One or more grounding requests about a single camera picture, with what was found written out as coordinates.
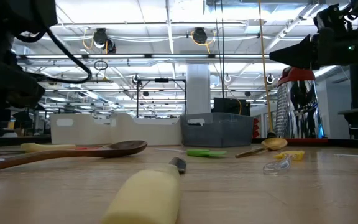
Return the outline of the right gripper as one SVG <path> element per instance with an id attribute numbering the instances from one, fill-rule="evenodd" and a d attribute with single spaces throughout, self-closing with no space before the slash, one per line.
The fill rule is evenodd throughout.
<path id="1" fill-rule="evenodd" d="M 316 35 L 269 53 L 269 59 L 291 67 L 317 70 L 328 65 L 358 64 L 358 6 L 329 6 L 317 13 Z"/>

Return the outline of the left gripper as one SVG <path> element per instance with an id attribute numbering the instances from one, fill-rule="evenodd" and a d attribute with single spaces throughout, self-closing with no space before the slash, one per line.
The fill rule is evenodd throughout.
<path id="1" fill-rule="evenodd" d="M 57 23 L 55 0 L 0 0 L 0 35 L 36 42 Z"/>

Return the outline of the light wooden spoon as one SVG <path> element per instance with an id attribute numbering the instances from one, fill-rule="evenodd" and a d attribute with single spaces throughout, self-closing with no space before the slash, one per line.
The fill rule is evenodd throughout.
<path id="1" fill-rule="evenodd" d="M 262 147 L 236 154 L 235 158 L 251 156 L 262 151 L 278 151 L 284 148 L 287 144 L 288 141 L 284 138 L 267 138 L 261 142 Z"/>

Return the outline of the yellow spatula clear handle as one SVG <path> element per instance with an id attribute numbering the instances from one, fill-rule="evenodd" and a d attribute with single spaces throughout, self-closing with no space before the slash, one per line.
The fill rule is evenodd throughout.
<path id="1" fill-rule="evenodd" d="M 273 156 L 275 159 L 263 167 L 265 175 L 279 175 L 287 172 L 293 161 L 301 161 L 304 157 L 304 151 L 283 151 Z"/>

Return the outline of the green silicone spatula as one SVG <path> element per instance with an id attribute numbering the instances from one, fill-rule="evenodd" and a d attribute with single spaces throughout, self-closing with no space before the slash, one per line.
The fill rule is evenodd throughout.
<path id="1" fill-rule="evenodd" d="M 170 151 L 170 152 L 180 152 L 182 154 L 186 154 L 191 157 L 220 157 L 227 154 L 226 151 L 210 151 L 207 149 L 163 149 L 163 148 L 155 148 L 158 151 Z"/>

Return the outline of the dark wooden spoon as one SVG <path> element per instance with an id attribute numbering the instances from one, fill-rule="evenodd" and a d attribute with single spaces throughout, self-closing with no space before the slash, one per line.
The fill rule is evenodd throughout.
<path id="1" fill-rule="evenodd" d="M 103 157 L 116 158 L 131 156 L 142 152 L 147 147 L 145 141 L 124 141 L 98 149 L 62 149 L 57 147 L 55 150 L 40 152 L 28 152 L 23 155 L 8 158 L 0 158 L 0 170 L 32 162 L 57 159 L 64 157 Z"/>

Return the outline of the black monitor stand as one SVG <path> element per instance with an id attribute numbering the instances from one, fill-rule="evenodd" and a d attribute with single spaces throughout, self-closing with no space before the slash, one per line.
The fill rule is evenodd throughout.
<path id="1" fill-rule="evenodd" d="M 358 108 L 358 64 L 349 66 L 352 109 Z"/>

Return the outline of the black background monitor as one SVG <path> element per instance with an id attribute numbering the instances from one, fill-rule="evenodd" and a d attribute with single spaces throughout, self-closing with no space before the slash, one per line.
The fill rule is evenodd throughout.
<path id="1" fill-rule="evenodd" d="M 234 98 L 214 98 L 212 113 L 230 113 L 250 116 L 250 103 Z"/>

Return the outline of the white pillar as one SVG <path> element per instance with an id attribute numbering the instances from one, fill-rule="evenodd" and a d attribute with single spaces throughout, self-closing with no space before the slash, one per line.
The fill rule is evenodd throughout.
<path id="1" fill-rule="evenodd" d="M 208 64 L 187 65 L 186 104 L 188 114 L 209 113 L 211 111 Z"/>

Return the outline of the grey plastic bin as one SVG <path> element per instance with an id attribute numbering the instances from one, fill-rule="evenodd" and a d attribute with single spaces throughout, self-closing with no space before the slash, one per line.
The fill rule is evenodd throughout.
<path id="1" fill-rule="evenodd" d="M 253 135 L 253 118 L 230 113 L 184 114 L 180 116 L 184 146 L 249 146 Z"/>

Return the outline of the white plastic bin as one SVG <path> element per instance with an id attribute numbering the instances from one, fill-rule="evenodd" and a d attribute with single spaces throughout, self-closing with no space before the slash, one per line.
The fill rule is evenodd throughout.
<path id="1" fill-rule="evenodd" d="M 50 116 L 52 144 L 79 146 L 111 144 L 108 119 L 94 119 L 90 114 L 52 114 Z"/>
<path id="2" fill-rule="evenodd" d="M 180 145 L 180 119 L 133 118 L 124 113 L 115 114 L 111 118 L 111 139 L 113 143 L 141 140 L 149 146 Z"/>

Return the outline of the black metal background frame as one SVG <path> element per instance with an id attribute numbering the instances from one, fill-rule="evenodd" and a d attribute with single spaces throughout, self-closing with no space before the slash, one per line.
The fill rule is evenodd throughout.
<path id="1" fill-rule="evenodd" d="M 186 80 L 185 79 L 176 79 L 176 78 L 138 78 L 136 81 L 136 118 L 139 118 L 139 93 L 143 90 L 150 82 L 155 83 L 168 83 L 173 82 L 184 92 L 184 113 L 187 112 L 187 89 L 186 89 Z"/>

